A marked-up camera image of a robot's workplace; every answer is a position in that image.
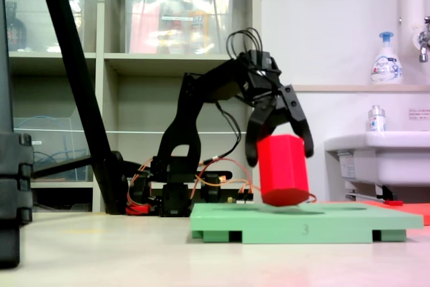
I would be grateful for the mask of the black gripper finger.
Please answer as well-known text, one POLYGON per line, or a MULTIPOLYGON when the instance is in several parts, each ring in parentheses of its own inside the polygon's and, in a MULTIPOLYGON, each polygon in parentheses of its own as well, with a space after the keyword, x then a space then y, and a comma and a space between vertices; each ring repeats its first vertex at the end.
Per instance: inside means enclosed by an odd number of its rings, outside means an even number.
POLYGON ((296 92, 291 85, 281 86, 278 91, 278 102, 281 106, 282 114, 287 122, 291 124, 294 133, 304 141, 305 157, 310 158, 314 154, 314 143, 308 121, 296 92))
POLYGON ((245 155, 249 166, 258 162, 257 143, 273 133, 279 125, 276 115, 276 99, 267 97, 259 100, 249 117, 245 137, 245 155))

